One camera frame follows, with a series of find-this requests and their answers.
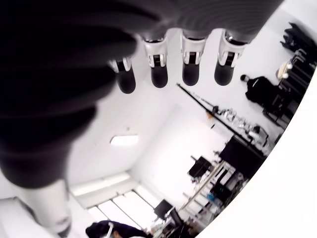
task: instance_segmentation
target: robotic finger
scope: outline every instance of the robotic finger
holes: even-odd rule
[[[182,31],[183,81],[188,86],[193,86],[198,82],[199,64],[204,53],[206,39],[206,37],[190,37],[188,31]]]
[[[125,94],[133,93],[136,87],[134,72],[130,57],[124,57],[118,60],[110,60],[109,66],[116,73],[116,79],[121,91]]]
[[[167,75],[167,40],[162,37],[156,40],[143,39],[145,51],[151,67],[152,83],[157,88],[163,88],[168,81]]]
[[[218,52],[218,62],[214,72],[214,79],[221,86],[231,82],[233,69],[242,55],[246,45],[251,41],[238,40],[234,34],[223,30]]]

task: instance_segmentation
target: robotic hand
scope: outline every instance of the robotic hand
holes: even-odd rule
[[[130,56],[144,39],[156,87],[167,83],[169,28],[183,29],[183,79],[194,85],[206,38],[221,38],[215,79],[231,80],[243,48],[282,0],[11,0],[0,4],[0,168],[34,220],[70,230],[65,182],[72,142],[117,80],[132,93]]]

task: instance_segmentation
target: ceiling light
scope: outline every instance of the ceiling light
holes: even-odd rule
[[[131,146],[139,141],[138,135],[116,135],[110,140],[110,144],[114,146]]]

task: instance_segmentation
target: black pole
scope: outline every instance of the black pole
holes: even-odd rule
[[[183,88],[179,83],[176,84],[178,87],[180,87],[181,90],[183,90],[185,93],[187,93],[192,99],[194,99],[202,108],[206,110],[207,113],[212,115],[218,122],[223,124],[228,130],[230,130],[232,133],[234,133],[236,136],[238,136],[241,140],[247,143],[247,145],[250,145],[250,141],[247,141],[241,134],[236,132],[234,129],[232,129],[230,126],[228,126],[226,123],[224,123],[220,118],[218,118],[212,111],[210,111],[208,108],[206,108],[201,102],[199,102],[190,92],[188,92],[185,88]]]

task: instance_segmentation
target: person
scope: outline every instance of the person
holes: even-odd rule
[[[246,92],[248,100],[259,104],[267,112],[274,114],[283,113],[289,119],[293,117],[294,112],[288,108],[291,101],[290,95],[278,86],[273,85],[267,78],[260,76],[251,79],[243,74],[240,80],[248,85],[248,91]]]
[[[259,104],[268,111],[274,109],[273,102],[276,96],[282,93],[278,86],[273,85],[264,76],[251,79],[243,74],[240,79],[248,85],[248,91],[246,92],[248,100]]]
[[[135,227],[114,221],[100,221],[98,223],[92,223],[90,227],[86,228],[87,236],[89,238],[101,238],[106,236],[110,228],[109,222],[113,223],[113,229],[110,236],[112,238],[153,237],[152,235],[148,235],[144,231]]]

